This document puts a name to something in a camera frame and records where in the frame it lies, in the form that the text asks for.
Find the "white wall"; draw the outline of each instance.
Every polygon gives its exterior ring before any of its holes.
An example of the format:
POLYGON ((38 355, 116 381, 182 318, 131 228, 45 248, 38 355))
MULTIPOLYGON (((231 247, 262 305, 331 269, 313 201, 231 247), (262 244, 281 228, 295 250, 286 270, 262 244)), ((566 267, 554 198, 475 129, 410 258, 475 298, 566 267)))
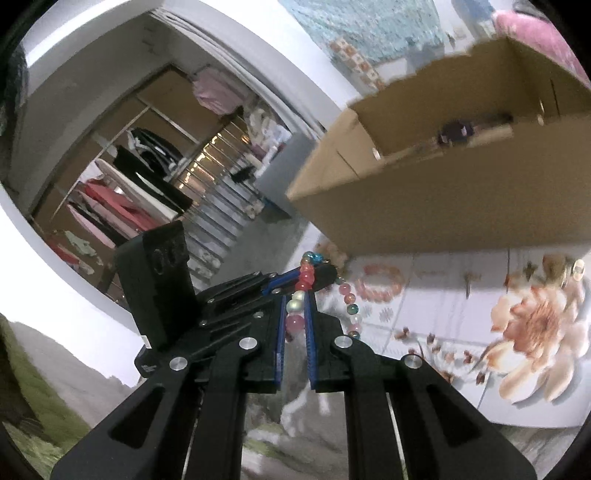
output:
POLYGON ((103 35, 57 69, 28 99, 9 175, 17 205, 29 212, 67 150, 96 119, 170 61, 152 51, 153 30, 142 16, 103 35))
POLYGON ((165 0, 163 7, 247 59, 288 100, 303 103, 325 127, 358 96, 276 0, 165 0))
POLYGON ((161 3, 161 0, 58 0, 22 41, 29 65, 29 94, 91 42, 161 3))

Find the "clothes hanger rod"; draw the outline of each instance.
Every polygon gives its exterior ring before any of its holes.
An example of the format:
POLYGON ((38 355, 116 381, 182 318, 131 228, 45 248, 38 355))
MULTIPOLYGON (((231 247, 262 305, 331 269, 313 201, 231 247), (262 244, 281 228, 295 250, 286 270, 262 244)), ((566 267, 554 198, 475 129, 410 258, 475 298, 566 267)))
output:
POLYGON ((166 121, 166 123, 170 124, 172 127, 174 127, 177 131, 181 132, 185 137, 187 137, 191 142, 193 142, 195 145, 199 145, 199 140, 197 140, 194 136, 192 136, 189 132, 187 132, 183 127, 181 127, 178 123, 174 122, 173 120, 171 120, 167 115, 165 115, 164 113, 162 113, 160 110, 158 110, 154 105, 152 105, 151 103, 149 103, 148 101, 144 100, 142 97, 140 97, 139 95, 137 96, 137 99, 142 102, 144 105, 146 105, 150 110, 152 110, 156 115, 158 115, 162 120, 166 121))

